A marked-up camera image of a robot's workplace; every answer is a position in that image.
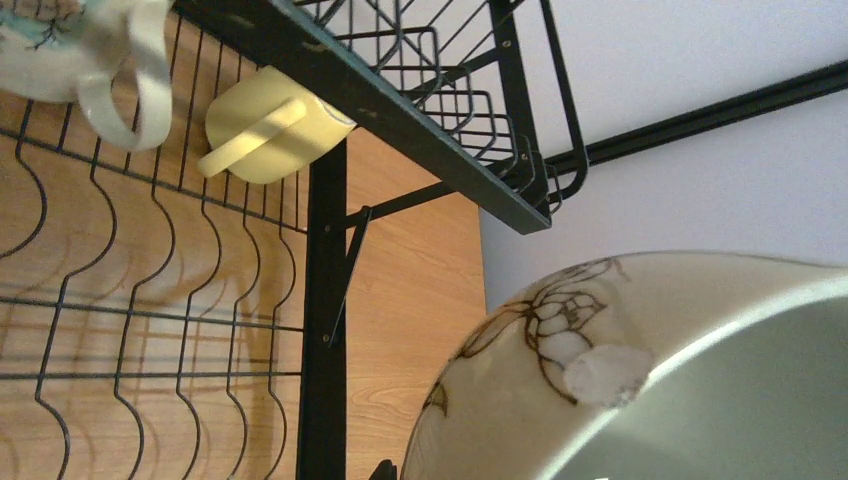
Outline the yellow mug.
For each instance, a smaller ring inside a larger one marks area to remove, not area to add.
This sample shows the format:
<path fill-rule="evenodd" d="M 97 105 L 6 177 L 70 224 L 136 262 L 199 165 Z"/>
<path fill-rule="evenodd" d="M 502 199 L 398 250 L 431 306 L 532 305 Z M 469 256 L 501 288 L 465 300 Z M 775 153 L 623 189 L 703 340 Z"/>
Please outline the yellow mug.
<path fill-rule="evenodd" d="M 356 122 L 265 66 L 215 98 L 204 127 L 211 151 L 197 162 L 203 176 L 228 171 L 245 182 L 265 185 L 330 152 Z"/>

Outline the white bowl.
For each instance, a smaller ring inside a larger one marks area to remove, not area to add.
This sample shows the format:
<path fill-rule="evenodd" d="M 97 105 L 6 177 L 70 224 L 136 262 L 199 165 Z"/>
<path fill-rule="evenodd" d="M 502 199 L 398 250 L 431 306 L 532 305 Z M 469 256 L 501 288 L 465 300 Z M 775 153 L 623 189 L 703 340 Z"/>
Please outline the white bowl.
<path fill-rule="evenodd" d="M 698 251 L 531 284 L 448 360 L 404 479 L 843 479 L 847 271 Z"/>

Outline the black wire dish rack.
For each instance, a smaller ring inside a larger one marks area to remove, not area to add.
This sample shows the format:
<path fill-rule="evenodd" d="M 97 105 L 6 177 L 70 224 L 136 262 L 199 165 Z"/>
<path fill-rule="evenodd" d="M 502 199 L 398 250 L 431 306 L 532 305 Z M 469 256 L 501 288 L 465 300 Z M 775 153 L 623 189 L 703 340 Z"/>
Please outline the black wire dish rack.
<path fill-rule="evenodd" d="M 345 301 L 371 222 L 467 194 L 521 232 L 577 188 L 537 150 L 520 1 L 179 1 L 172 130 L 130 153 L 1 96 L 1 475 L 341 479 Z M 343 141 L 267 186 L 205 178 L 213 100 L 266 65 L 431 185 L 348 209 Z"/>

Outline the white floral mug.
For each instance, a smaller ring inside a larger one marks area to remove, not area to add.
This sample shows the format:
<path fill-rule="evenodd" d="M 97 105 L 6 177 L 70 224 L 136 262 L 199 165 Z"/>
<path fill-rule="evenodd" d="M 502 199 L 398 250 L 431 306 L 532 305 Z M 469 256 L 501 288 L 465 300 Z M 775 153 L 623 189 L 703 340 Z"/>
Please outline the white floral mug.
<path fill-rule="evenodd" d="M 76 103 L 93 130 L 127 151 L 161 145 L 172 121 L 165 45 L 170 1 L 4 1 L 1 88 L 28 99 Z M 112 82 L 133 64 L 139 117 L 120 116 Z"/>

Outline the black enclosure frame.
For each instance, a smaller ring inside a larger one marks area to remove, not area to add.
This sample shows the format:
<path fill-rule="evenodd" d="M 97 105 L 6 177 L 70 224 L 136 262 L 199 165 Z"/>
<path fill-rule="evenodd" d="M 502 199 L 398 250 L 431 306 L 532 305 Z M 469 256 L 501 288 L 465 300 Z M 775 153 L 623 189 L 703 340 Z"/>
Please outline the black enclosure frame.
<path fill-rule="evenodd" d="M 591 165 L 683 140 L 847 88 L 845 60 L 586 146 Z"/>

